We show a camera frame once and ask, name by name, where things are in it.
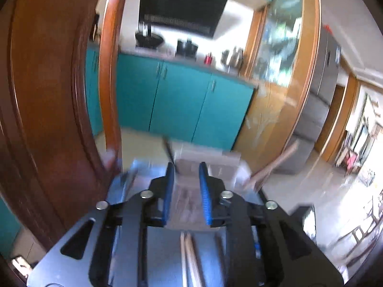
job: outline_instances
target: kitchen floor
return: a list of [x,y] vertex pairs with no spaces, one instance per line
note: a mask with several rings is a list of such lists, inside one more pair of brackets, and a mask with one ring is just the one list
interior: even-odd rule
[[[129,169],[134,159],[145,159],[164,165],[168,162],[161,137],[124,129],[121,138],[124,170]],[[96,145],[102,154],[105,151],[103,134],[96,138]],[[172,146],[175,150],[182,143],[174,142]],[[276,201],[288,213],[298,204],[315,205],[318,246],[337,267],[349,263],[373,240],[372,236],[367,238],[365,244],[361,244],[347,258],[345,255],[355,245],[355,238],[347,237],[335,245],[337,239],[365,220],[368,211],[365,207],[374,191],[371,187],[365,187],[356,176],[345,176],[343,169],[332,167],[319,159],[316,152],[312,152],[300,174],[272,174],[264,191],[269,199]],[[15,241],[12,254],[21,254],[31,263],[41,259],[45,252],[27,230],[22,230]]]

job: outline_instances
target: silver bolt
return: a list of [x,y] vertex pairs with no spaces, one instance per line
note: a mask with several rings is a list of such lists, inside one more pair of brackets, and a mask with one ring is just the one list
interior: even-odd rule
[[150,190],[143,190],[140,195],[143,199],[149,199],[153,196],[153,192]]
[[99,202],[97,202],[96,204],[96,208],[98,210],[104,210],[104,209],[107,209],[109,207],[109,203],[105,200],[101,200]]
[[266,202],[265,206],[267,209],[270,209],[270,210],[274,210],[274,209],[278,208],[278,204],[275,203],[275,201],[273,201],[273,200]]
[[231,199],[233,197],[233,192],[225,190],[225,191],[221,192],[221,197],[225,200]]

